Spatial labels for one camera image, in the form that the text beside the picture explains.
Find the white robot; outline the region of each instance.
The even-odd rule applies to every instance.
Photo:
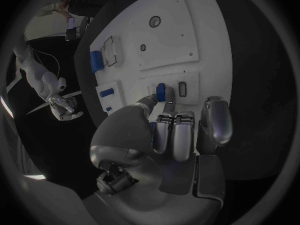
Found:
[[[82,111],[74,113],[78,105],[75,97],[69,96],[65,99],[60,95],[67,86],[66,79],[63,77],[58,79],[54,73],[35,60],[34,51],[26,43],[23,35],[14,46],[13,52],[16,55],[17,69],[26,72],[28,83],[46,103],[50,104],[50,109],[58,120],[69,121],[84,114]]]

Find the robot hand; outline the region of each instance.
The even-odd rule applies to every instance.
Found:
[[[78,103],[73,96],[68,96],[64,99],[57,93],[52,95],[48,101],[50,103],[51,112],[60,121],[73,120],[84,114],[82,111],[74,113]]]

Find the round hole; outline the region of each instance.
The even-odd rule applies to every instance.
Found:
[[[161,18],[159,16],[151,17],[149,25],[151,28],[156,28],[161,23]]]
[[[145,45],[145,44],[142,44],[142,45],[140,46],[140,50],[141,50],[141,51],[146,51],[146,45]]]

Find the blue block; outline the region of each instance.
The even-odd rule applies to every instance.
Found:
[[[101,98],[104,98],[104,97],[106,97],[108,95],[114,94],[114,90],[112,88],[110,88],[110,89],[101,91],[99,94],[100,94]]]
[[[96,51],[92,51],[89,54],[90,57],[90,67],[91,67],[91,71],[93,73],[100,71],[102,69],[104,69],[104,64],[103,64],[103,60],[102,60],[102,55],[101,52],[96,50]]]
[[[165,102],[165,85],[163,83],[158,84],[156,87],[156,95],[159,102]]]

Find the light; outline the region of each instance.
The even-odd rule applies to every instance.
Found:
[[[14,118],[12,111],[9,109],[9,107],[6,105],[5,101],[3,100],[2,96],[0,96],[0,100],[6,111],[11,115],[12,118]]]
[[[24,176],[35,180],[46,179],[44,175],[24,175]]]

